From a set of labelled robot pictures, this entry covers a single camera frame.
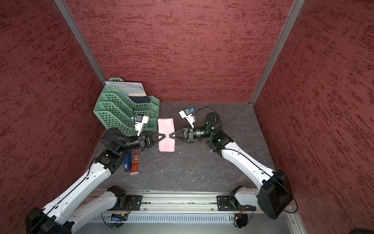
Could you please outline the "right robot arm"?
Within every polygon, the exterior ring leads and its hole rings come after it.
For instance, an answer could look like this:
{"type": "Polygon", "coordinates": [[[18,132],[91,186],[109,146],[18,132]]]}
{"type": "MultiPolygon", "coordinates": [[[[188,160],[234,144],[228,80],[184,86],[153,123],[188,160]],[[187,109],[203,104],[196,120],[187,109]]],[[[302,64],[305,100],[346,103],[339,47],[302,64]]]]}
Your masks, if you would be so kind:
{"type": "Polygon", "coordinates": [[[231,162],[240,169],[256,186],[255,192],[241,187],[231,193],[232,206],[259,207],[271,219],[277,219],[294,199],[288,176],[282,170],[274,171],[247,154],[229,135],[223,131],[223,123],[215,112],[206,115],[204,124],[196,127],[197,118],[193,110],[186,108],[179,112],[189,122],[189,127],[176,130],[170,138],[193,143],[205,139],[213,153],[231,162]]]}

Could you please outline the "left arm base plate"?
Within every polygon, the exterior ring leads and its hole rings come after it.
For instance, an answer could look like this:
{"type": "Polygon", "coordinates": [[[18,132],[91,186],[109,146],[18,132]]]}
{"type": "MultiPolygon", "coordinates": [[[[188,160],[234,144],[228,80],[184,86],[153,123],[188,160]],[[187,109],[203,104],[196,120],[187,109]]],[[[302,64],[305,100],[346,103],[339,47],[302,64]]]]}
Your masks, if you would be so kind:
{"type": "Polygon", "coordinates": [[[117,199],[115,206],[110,211],[139,211],[142,204],[141,195],[121,195],[117,199]]]}

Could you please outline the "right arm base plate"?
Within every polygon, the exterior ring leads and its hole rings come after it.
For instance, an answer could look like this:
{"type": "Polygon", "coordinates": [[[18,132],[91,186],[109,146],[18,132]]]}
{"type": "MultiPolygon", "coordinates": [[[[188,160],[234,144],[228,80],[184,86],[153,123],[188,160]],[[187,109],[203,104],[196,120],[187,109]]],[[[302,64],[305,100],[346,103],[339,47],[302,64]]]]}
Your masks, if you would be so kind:
{"type": "Polygon", "coordinates": [[[217,196],[218,211],[256,211],[256,207],[241,205],[234,196],[217,196]]]}

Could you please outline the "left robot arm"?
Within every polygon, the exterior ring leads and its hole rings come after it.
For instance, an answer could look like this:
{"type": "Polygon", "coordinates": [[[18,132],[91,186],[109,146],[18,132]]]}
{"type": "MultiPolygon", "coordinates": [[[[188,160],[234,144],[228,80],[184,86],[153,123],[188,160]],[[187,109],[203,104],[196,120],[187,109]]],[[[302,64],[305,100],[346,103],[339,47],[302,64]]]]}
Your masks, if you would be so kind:
{"type": "Polygon", "coordinates": [[[104,180],[123,165],[132,150],[145,150],[165,139],[165,134],[143,132],[125,136],[117,128],[108,129],[100,142],[105,150],[95,158],[89,169],[67,190],[42,209],[33,208],[25,218],[28,234],[74,234],[82,226],[114,207],[124,207],[126,192],[110,187],[99,198],[80,207],[80,204],[104,180]]]}

